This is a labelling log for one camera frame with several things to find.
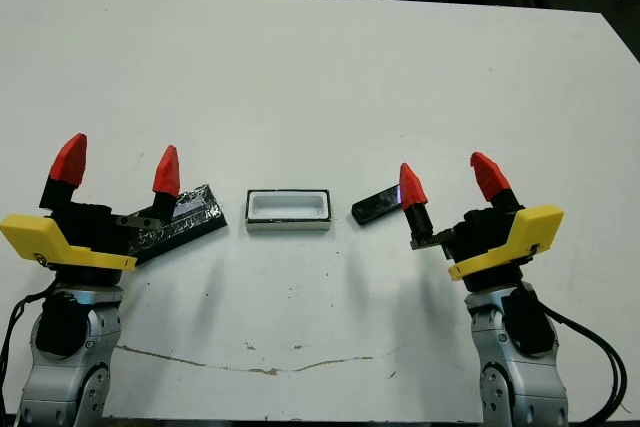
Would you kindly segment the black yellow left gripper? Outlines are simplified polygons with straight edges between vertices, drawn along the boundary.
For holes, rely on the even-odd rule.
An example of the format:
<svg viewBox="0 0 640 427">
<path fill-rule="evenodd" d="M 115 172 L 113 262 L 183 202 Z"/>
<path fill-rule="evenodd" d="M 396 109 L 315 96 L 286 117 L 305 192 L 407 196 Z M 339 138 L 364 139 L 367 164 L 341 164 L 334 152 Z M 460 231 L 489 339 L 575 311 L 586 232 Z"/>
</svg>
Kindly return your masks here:
<svg viewBox="0 0 640 427">
<path fill-rule="evenodd" d="M 178 153 L 169 145 L 156 168 L 153 218 L 117 215 L 97 204 L 61 206 L 82 183 L 86 152 L 84 133 L 68 140 L 49 170 L 39 202 L 40 208 L 53 211 L 43 217 L 10 214 L 1 222 L 1 233 L 19 257 L 54 271 L 59 283 L 115 286 L 124 271 L 136 266 L 132 243 L 147 231 L 160 230 L 160 220 L 173 217 L 179 197 Z"/>
</svg>

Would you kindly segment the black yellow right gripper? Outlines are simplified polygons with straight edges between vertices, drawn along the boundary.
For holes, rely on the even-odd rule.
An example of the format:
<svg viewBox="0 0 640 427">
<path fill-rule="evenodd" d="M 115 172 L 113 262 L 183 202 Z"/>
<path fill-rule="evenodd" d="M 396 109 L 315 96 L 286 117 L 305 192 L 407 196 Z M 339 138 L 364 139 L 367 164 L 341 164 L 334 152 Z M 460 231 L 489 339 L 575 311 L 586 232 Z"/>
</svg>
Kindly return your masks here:
<svg viewBox="0 0 640 427">
<path fill-rule="evenodd" d="M 498 164 L 481 152 L 471 155 L 470 166 L 493 208 L 469 211 L 455 226 L 433 234 L 428 199 L 407 163 L 399 172 L 401 208 L 413 237 L 411 248 L 441 247 L 453 262 L 448 269 L 451 280 L 471 285 L 472 277 L 483 274 L 498 285 L 500 277 L 551 248 L 564 212 L 553 205 L 523 208 Z"/>
</svg>

